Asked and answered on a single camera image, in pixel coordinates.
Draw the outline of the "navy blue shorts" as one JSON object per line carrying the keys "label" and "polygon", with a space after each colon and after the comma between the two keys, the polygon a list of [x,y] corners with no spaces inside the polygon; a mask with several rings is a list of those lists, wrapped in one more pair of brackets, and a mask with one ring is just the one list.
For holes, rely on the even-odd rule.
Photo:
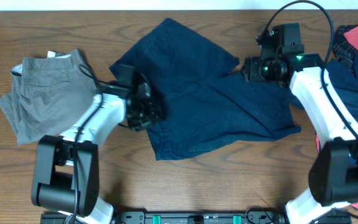
{"label": "navy blue shorts", "polygon": [[165,119],[147,134],[158,160],[180,160],[235,141],[276,141],[300,132],[289,108],[290,91],[247,82],[238,58],[173,19],[165,19],[110,68],[144,74]]}

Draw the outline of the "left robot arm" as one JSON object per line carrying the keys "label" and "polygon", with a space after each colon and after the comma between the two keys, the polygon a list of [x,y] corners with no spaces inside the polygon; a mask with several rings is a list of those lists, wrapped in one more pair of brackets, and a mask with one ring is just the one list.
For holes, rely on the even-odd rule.
{"label": "left robot arm", "polygon": [[99,148],[123,121],[141,131],[162,118],[160,98],[148,83],[104,86],[73,126],[40,139],[32,203],[64,214],[64,223],[112,223],[114,207],[99,196]]}

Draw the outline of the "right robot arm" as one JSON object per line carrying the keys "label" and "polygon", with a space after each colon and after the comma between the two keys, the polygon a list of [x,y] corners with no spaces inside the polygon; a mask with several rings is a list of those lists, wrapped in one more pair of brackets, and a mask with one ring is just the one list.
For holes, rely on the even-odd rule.
{"label": "right robot arm", "polygon": [[316,53],[279,58],[249,57],[241,70],[248,82],[288,85],[319,137],[321,150],[309,187],[285,205],[289,223],[319,223],[358,201],[358,122],[341,101]]}

